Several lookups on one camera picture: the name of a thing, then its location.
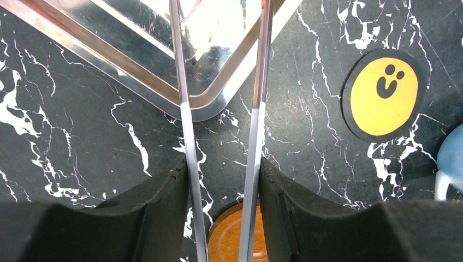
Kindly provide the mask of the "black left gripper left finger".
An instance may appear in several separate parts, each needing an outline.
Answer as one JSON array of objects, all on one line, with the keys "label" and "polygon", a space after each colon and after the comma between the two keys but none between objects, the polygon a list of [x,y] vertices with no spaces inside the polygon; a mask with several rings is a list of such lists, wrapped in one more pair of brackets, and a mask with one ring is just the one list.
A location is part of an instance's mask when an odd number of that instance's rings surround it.
[{"label": "black left gripper left finger", "polygon": [[188,194],[181,156],[94,208],[1,203],[1,261],[179,261]]}]

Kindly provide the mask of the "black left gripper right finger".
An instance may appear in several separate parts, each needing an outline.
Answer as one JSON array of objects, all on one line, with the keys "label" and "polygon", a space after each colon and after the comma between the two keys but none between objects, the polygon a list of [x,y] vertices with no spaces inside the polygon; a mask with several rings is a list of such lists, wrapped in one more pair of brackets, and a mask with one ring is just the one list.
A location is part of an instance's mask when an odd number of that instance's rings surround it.
[{"label": "black left gripper right finger", "polygon": [[263,159],[259,201],[270,261],[462,261],[462,203],[409,200],[357,211]]}]

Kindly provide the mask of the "steel food tongs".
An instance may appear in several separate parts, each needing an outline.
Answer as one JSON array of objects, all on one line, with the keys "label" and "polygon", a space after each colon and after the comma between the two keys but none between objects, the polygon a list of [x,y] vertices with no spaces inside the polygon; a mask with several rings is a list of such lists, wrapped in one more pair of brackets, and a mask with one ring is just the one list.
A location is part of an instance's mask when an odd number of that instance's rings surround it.
[{"label": "steel food tongs", "polygon": [[169,123],[175,131],[173,150],[186,155],[192,179],[180,260],[210,260],[208,237],[214,221],[242,203],[238,261],[251,261],[260,163],[266,156],[264,120],[276,3],[262,1],[252,8],[258,15],[258,39],[244,60],[251,71],[229,97],[229,104],[204,122],[193,121],[193,76],[186,68],[186,28],[181,26],[179,1],[169,1],[168,9],[180,98],[180,119],[169,118]]}]

